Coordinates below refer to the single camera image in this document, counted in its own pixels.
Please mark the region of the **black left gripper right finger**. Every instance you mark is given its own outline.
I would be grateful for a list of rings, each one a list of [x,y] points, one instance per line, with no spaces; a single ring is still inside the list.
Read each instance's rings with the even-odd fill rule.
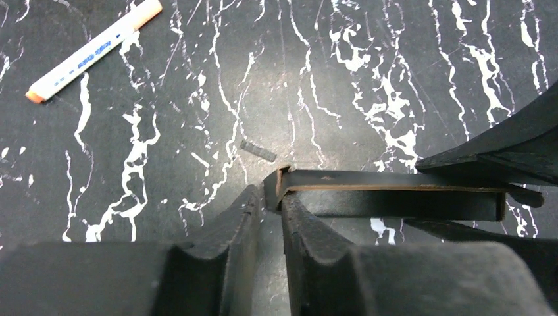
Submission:
[[[282,210],[293,315],[553,315],[528,265],[498,242],[358,245],[294,195]]]

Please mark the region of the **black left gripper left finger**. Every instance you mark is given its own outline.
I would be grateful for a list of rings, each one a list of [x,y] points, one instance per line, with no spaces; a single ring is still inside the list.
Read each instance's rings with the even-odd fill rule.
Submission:
[[[20,246],[1,260],[1,314],[249,315],[259,202],[246,187],[183,242]]]

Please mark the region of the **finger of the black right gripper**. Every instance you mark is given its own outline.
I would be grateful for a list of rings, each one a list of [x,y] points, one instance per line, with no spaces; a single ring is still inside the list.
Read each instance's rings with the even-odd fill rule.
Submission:
[[[405,219],[405,224],[452,242],[498,242],[528,265],[547,301],[557,310],[557,240],[521,238],[472,228],[451,221]]]
[[[557,185],[557,84],[493,128],[421,159],[419,172]]]

